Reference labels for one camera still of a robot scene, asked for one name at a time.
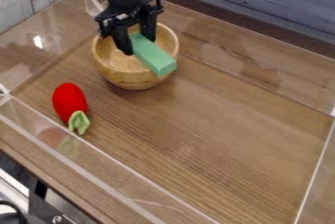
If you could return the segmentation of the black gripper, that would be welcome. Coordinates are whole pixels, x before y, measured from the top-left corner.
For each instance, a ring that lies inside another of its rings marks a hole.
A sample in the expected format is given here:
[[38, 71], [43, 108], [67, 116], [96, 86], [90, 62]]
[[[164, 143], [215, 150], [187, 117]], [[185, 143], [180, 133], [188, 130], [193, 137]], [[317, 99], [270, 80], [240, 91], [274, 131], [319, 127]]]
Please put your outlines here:
[[134, 53], [128, 27], [140, 24], [140, 33], [156, 41], [157, 16], [164, 12], [161, 0], [108, 0], [105, 11], [94, 18], [102, 37], [112, 36], [118, 49]]

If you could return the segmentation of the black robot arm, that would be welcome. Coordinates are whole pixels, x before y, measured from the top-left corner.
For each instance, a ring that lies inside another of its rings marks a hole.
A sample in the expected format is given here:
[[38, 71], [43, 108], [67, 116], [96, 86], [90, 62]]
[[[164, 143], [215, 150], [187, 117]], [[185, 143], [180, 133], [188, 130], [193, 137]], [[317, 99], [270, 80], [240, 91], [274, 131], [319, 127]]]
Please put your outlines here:
[[137, 24], [140, 33], [155, 42], [157, 16], [163, 12], [161, 0], [108, 0], [106, 9], [94, 18], [101, 37], [112, 37], [117, 48], [130, 56], [134, 47], [129, 28]]

